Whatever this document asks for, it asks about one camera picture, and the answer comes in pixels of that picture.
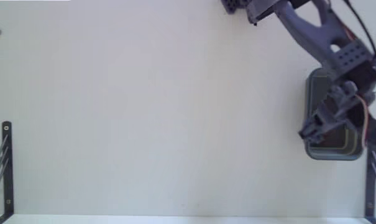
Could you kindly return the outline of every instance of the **black metal bracket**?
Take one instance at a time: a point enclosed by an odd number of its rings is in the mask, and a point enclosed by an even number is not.
[[[0,146],[0,180],[4,183],[4,214],[0,216],[0,224],[14,214],[14,177],[12,172],[12,125],[2,123],[2,144]]]
[[[375,186],[376,186],[376,147],[369,144],[367,148],[367,171],[365,186],[365,219],[376,224],[375,217]]]

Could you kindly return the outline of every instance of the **black wire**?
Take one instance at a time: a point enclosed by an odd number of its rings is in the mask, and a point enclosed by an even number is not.
[[[369,39],[370,44],[372,45],[372,48],[373,48],[374,59],[376,59],[376,48],[375,48],[375,44],[374,44],[373,38],[370,36],[369,31],[367,30],[365,24],[363,23],[362,19],[360,18],[360,16],[358,15],[358,13],[354,9],[354,7],[352,6],[351,2],[349,0],[344,0],[344,2],[347,4],[348,8],[354,13],[356,19],[359,21],[359,23],[362,26],[364,32],[366,33],[366,36]]]

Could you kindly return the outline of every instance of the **cable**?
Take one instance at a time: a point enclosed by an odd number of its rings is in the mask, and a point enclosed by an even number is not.
[[[369,39],[370,44],[372,45],[372,48],[373,48],[374,58],[376,59],[376,48],[375,48],[375,44],[374,44],[373,38],[370,36],[369,31],[367,30],[365,24],[363,23],[362,19],[360,18],[360,16],[358,15],[358,13],[357,13],[356,10],[354,9],[354,7],[352,6],[351,2],[350,2],[349,0],[344,0],[344,2],[347,4],[348,8],[349,8],[349,9],[352,11],[352,13],[355,15],[356,19],[359,21],[359,23],[360,23],[360,25],[362,26],[364,32],[366,33],[366,36],[367,36],[367,38]]]
[[[369,108],[367,107],[366,101],[359,95],[355,95],[363,105],[364,111],[364,121],[363,121],[363,131],[362,131],[362,149],[366,148],[367,141],[367,129],[369,128]]]

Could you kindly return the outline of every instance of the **white surface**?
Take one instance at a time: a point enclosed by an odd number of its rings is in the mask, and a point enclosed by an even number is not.
[[[360,218],[118,217],[89,215],[13,215],[5,224],[368,224]]]
[[[376,24],[376,1],[358,4]],[[218,0],[0,2],[0,29],[16,213],[363,216],[364,158],[305,154],[318,64],[274,16],[253,27]]]

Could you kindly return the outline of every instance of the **white wall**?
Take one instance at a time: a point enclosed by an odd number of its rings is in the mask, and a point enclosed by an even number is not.
[[[376,35],[376,1],[358,4]],[[16,213],[363,215],[365,159],[305,154],[318,63],[274,16],[253,27],[218,0],[0,2],[0,29]]]

